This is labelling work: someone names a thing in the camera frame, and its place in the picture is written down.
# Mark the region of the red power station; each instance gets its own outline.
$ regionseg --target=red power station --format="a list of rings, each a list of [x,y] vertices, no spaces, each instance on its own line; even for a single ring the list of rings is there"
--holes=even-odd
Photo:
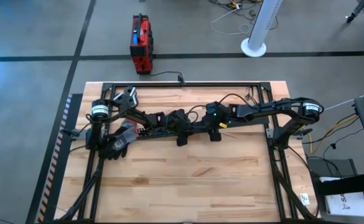
[[[152,69],[152,38],[151,24],[148,16],[133,16],[131,36],[131,56],[138,74],[150,74]]]

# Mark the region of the concrete floor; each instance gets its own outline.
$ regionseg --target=concrete floor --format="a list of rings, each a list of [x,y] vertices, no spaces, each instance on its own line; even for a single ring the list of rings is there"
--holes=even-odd
[[[73,55],[89,0],[0,0],[0,57]],[[364,15],[349,26],[344,16],[356,0],[285,0],[279,27],[269,32],[268,52],[364,51]],[[131,17],[148,14],[155,54],[240,53],[244,35],[214,33],[210,21],[226,10],[204,0],[97,0],[81,55],[128,54]],[[229,15],[217,29],[236,32],[247,21]],[[34,193],[58,102],[71,61],[0,62],[0,218],[24,223]],[[325,107],[364,94],[364,56],[155,60],[154,73],[183,72],[186,80],[286,80],[291,96],[307,96]],[[88,81],[176,80],[140,77],[130,60],[79,62],[70,93]],[[314,125],[319,138],[350,105],[330,110]],[[361,128],[360,122],[324,146]],[[327,158],[352,158],[364,173],[364,133],[338,144]],[[362,219],[328,217],[360,223]]]

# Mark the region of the wooden table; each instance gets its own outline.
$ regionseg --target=wooden table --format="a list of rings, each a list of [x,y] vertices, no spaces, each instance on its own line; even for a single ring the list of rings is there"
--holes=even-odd
[[[77,128],[87,124],[91,102],[100,97],[102,82],[85,86]],[[289,97],[286,82],[271,82],[275,100]],[[228,93],[247,94],[246,87],[137,88],[138,109],[165,113],[219,101]],[[231,96],[224,104],[239,103]],[[197,110],[200,117],[203,110]],[[289,117],[278,116],[280,126]],[[121,121],[112,124],[116,130]],[[128,155],[106,161],[101,181],[96,222],[278,222],[269,153],[263,125],[222,129],[222,141],[210,142],[208,134],[189,137],[177,147],[175,138],[136,141]],[[71,148],[84,145],[75,141]],[[298,140],[290,146],[303,158]],[[55,218],[61,217],[82,190],[89,151],[73,151],[65,169]],[[315,213],[317,201],[305,165],[290,150],[287,163],[295,193],[307,193],[308,209]],[[90,210],[91,190],[86,204]],[[287,214],[288,202],[283,190]]]

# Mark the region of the yellow tag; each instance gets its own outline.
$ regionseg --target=yellow tag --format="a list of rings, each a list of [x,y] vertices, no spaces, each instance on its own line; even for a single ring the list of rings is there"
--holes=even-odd
[[[223,127],[223,128],[227,128],[227,124],[224,124],[224,123],[219,123],[219,126]]]

